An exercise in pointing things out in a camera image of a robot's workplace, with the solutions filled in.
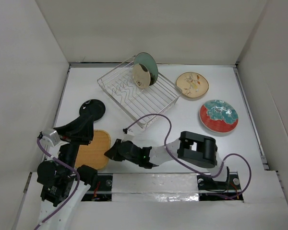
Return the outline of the orange woven oval plate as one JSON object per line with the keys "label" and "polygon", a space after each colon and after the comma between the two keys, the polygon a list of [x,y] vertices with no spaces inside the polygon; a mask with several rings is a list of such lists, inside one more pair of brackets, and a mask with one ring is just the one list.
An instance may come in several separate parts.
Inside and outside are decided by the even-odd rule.
{"label": "orange woven oval plate", "polygon": [[89,145],[81,145],[75,161],[75,167],[87,165],[96,170],[106,167],[109,158],[104,155],[110,149],[110,135],[104,130],[94,130],[93,140]]}

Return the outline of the beige floral plate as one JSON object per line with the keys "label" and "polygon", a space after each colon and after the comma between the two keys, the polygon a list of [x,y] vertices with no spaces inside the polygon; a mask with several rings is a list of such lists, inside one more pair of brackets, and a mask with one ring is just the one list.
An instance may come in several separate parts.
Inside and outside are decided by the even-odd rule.
{"label": "beige floral plate", "polygon": [[176,80],[176,86],[181,89],[183,95],[191,99],[201,97],[209,90],[207,79],[196,72],[181,74]]}

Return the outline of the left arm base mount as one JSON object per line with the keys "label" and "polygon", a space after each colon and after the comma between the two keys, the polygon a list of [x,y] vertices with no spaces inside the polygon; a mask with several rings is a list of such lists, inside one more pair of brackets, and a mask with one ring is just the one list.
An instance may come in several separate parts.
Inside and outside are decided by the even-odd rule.
{"label": "left arm base mount", "polygon": [[82,202],[112,201],[113,174],[102,173],[98,175],[95,187],[91,187],[82,198]]}

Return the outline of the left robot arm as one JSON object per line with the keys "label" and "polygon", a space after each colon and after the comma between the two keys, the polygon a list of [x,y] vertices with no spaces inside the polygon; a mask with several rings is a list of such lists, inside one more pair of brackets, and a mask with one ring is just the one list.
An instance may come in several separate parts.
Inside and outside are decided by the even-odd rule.
{"label": "left robot arm", "polygon": [[88,190],[97,186],[96,169],[75,167],[79,147],[89,145],[94,122],[101,115],[82,114],[72,122],[40,132],[37,145],[48,157],[37,168],[41,184],[41,210],[37,230],[66,230],[77,205]]}

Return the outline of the red and teal plate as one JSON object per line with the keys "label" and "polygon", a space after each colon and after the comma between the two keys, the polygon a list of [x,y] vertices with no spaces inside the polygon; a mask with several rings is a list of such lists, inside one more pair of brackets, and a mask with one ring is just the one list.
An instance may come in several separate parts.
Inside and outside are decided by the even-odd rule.
{"label": "red and teal plate", "polygon": [[239,122],[236,110],[218,99],[206,101],[199,110],[199,117],[206,128],[217,133],[231,132]]}

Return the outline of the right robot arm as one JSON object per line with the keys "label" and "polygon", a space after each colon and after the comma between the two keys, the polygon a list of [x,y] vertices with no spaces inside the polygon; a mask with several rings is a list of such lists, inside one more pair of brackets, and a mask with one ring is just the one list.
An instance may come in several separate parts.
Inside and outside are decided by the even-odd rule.
{"label": "right robot arm", "polygon": [[129,161],[139,167],[152,169],[161,164],[174,160],[184,167],[188,162],[210,173],[207,178],[217,188],[229,184],[229,169],[218,157],[216,140],[212,137],[182,131],[175,141],[159,147],[138,147],[130,140],[117,139],[114,145],[104,153],[113,161]]}

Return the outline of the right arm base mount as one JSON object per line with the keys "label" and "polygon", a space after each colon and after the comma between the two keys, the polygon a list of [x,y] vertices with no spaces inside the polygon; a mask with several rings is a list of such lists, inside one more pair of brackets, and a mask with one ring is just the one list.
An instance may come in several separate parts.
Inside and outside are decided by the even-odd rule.
{"label": "right arm base mount", "polygon": [[238,195],[242,189],[236,173],[231,173],[226,182],[217,182],[202,175],[197,175],[197,180],[200,201],[243,201],[243,195]]}

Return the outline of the cream plate with black spot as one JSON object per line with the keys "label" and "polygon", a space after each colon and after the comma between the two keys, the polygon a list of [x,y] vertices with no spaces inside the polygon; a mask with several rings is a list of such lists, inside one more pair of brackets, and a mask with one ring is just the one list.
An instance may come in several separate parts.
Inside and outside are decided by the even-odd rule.
{"label": "cream plate with black spot", "polygon": [[150,85],[150,72],[143,64],[138,63],[133,66],[132,78],[136,86],[140,89],[146,89]]}

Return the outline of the light blue flower plate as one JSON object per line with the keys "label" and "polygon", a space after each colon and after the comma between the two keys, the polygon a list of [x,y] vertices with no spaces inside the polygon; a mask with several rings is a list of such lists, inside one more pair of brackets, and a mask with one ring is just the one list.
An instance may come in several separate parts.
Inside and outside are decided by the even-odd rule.
{"label": "light blue flower plate", "polygon": [[152,86],[156,83],[158,78],[158,67],[156,61],[150,54],[146,52],[137,54],[134,59],[134,64],[142,64],[147,68],[151,78],[149,86]]}

